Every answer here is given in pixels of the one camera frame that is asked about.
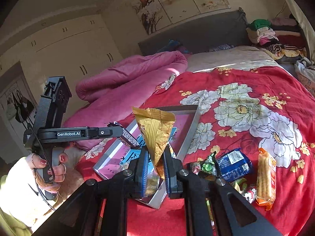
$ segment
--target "black cable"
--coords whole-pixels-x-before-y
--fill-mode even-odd
[[[41,149],[42,152],[44,153],[45,159],[46,159],[46,161],[47,161],[47,163],[48,163],[48,166],[49,166],[49,168],[50,168],[50,170],[51,170],[52,177],[53,177],[48,183],[53,183],[53,182],[55,181],[55,172],[54,172],[52,166],[51,166],[50,163],[49,163],[48,155],[46,154],[46,151],[44,150],[44,148],[43,148],[43,146],[42,146],[42,144],[41,144],[39,138],[37,137],[37,134],[35,133],[35,130],[34,130],[33,126],[32,126],[29,122],[27,123],[27,128],[32,130],[32,132],[33,132],[33,134],[34,134],[34,136],[35,136],[35,138],[36,138],[36,140],[37,140],[37,142],[38,142],[38,144],[39,144],[40,149]]]
[[[280,14],[280,13],[282,13],[282,12],[284,12],[284,10],[287,8],[287,5],[285,5],[285,2],[283,3],[283,5],[282,5],[282,9],[281,9],[281,11],[276,15],[276,17]]]
[[[52,177],[53,177],[53,179],[51,180],[52,182],[50,182],[50,183],[53,183],[53,182],[55,181],[55,172],[54,172],[52,166],[49,164],[48,155],[46,154],[46,152],[45,152],[45,150],[44,150],[44,148],[43,148],[41,142],[39,141],[39,138],[37,137],[37,134],[35,133],[35,130],[34,130],[33,126],[32,126],[30,123],[27,123],[27,128],[32,130],[32,132],[33,132],[33,134],[34,134],[34,136],[35,136],[35,138],[36,138],[36,140],[37,140],[37,142],[38,142],[38,144],[39,144],[40,149],[41,149],[42,152],[44,153],[45,159],[46,159],[46,161],[48,162],[48,166],[49,166],[49,168],[50,168],[50,170],[51,170]],[[46,204],[47,204],[53,211],[56,211],[56,210],[54,209],[54,207],[53,207],[52,205],[50,205],[50,204],[48,203],[48,201],[46,200],[46,197],[44,196],[44,194],[42,193],[42,191],[39,189],[39,186],[38,186],[38,183],[36,182],[36,180],[35,180],[35,184],[36,184],[36,188],[37,188],[37,190],[38,190],[38,193],[40,194],[40,196],[42,197],[42,199],[44,200],[44,202],[46,202]]]
[[[56,211],[54,209],[54,207],[52,205],[49,204],[49,202],[46,200],[46,197],[44,196],[44,194],[42,193],[42,191],[39,189],[39,186],[35,180],[35,184],[36,184],[36,188],[38,190],[38,193],[40,194],[40,196],[42,197],[42,199],[44,200],[44,202],[46,202],[46,204],[53,210],[53,211]]]

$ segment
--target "white flower pattern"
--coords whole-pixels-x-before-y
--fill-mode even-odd
[[[221,127],[230,126],[235,132],[247,131],[254,120],[270,115],[271,111],[259,105],[259,102],[258,98],[246,96],[221,101],[220,105],[214,108],[215,118]]]
[[[261,137],[259,147],[268,151],[277,161],[277,167],[288,168],[291,159],[298,160],[301,154],[296,151],[302,143],[302,135],[297,124],[287,117],[271,112],[269,117],[255,120],[249,132]]]
[[[200,113],[205,114],[210,110],[211,104],[218,101],[219,95],[217,91],[200,90],[191,94],[180,101],[182,105],[199,105]]]
[[[92,147],[89,151],[87,151],[84,156],[85,156],[85,159],[93,159],[94,157],[98,156],[99,153],[101,153],[104,149],[104,146],[106,145],[106,143],[113,139],[112,137],[110,138],[105,138],[103,139],[102,142],[100,142],[98,145]]]
[[[206,150],[210,141],[215,138],[215,132],[211,130],[211,123],[199,123],[193,140],[189,146],[188,154],[195,153],[198,149]]]
[[[246,84],[238,85],[237,82],[234,82],[219,86],[217,92],[221,98],[234,99],[243,96],[249,97],[248,92],[252,92],[252,88],[248,87]]]
[[[176,78],[176,74],[171,74],[170,78],[161,84],[161,89],[167,90]]]

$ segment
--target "barcode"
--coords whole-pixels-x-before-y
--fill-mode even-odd
[[[233,151],[233,152],[229,153],[227,155],[227,157],[229,158],[231,164],[234,164],[234,163],[243,159],[243,156],[242,156],[241,152],[239,152],[239,151]]]
[[[249,170],[248,164],[245,163],[244,165],[242,165],[242,168],[244,170],[244,172],[247,172]]]

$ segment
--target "gray headboard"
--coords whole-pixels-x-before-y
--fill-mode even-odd
[[[193,54],[205,52],[222,44],[251,45],[246,32],[244,11],[218,13],[197,18],[170,28],[139,42],[144,56],[155,54],[170,39],[180,41]]]

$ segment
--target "red floral bedspread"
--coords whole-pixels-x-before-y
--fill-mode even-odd
[[[284,235],[297,235],[315,204],[315,99],[279,67],[221,67],[171,77],[141,108],[181,104],[199,104],[203,114],[184,163],[241,147],[257,171],[258,147],[263,147],[277,161],[276,200],[270,211],[253,206]],[[121,123],[132,120],[130,115]],[[100,180],[92,167],[113,141],[83,156],[77,170],[85,179]],[[248,183],[255,183],[256,176],[248,175]],[[128,205],[128,235],[185,235],[183,200],[166,198],[159,210],[135,200]]]

